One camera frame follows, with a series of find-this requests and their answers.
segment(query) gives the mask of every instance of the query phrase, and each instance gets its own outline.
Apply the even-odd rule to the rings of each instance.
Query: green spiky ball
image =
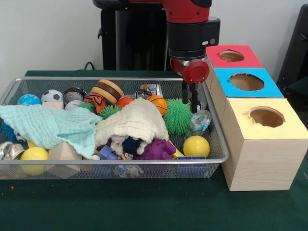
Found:
[[[90,112],[93,112],[93,113],[96,112],[95,106],[94,106],[93,103],[86,103],[86,102],[83,102],[82,104],[79,105],[79,107],[86,108],[86,109],[88,109]]]
[[[118,105],[109,105],[102,110],[102,112],[100,113],[100,116],[103,119],[107,119],[109,116],[112,116],[113,114],[117,113],[121,109],[122,108],[119,107]]]
[[[183,104],[180,99],[168,100],[164,121],[169,134],[184,135],[189,127],[192,115],[190,104]]]

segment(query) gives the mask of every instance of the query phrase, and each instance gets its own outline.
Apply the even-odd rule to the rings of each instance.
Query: green tablecloth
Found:
[[[27,76],[141,74],[156,75],[27,72]],[[6,231],[307,231],[308,162],[303,162],[291,189],[281,192],[229,192],[219,167],[211,179],[0,181],[0,199],[0,227]]]

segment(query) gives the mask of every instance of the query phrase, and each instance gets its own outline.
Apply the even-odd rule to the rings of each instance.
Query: purple plush toy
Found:
[[[141,155],[136,156],[136,160],[171,160],[176,148],[166,140],[154,139],[152,143],[144,147]]]

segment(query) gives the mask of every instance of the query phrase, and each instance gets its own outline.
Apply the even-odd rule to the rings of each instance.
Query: white wall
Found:
[[[277,79],[307,0],[213,0],[221,44],[248,44]],[[0,95],[27,70],[102,67],[100,9],[92,0],[0,0]]]

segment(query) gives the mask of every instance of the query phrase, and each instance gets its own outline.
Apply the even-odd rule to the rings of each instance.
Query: towel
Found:
[[[165,122],[148,100],[138,98],[121,111],[99,122],[96,126],[96,146],[105,145],[112,136],[133,137],[151,143],[154,138],[169,140]]]
[[[84,108],[65,111],[43,105],[0,106],[0,118],[38,147],[50,149],[68,142],[88,159],[95,150],[95,124],[102,120]]]

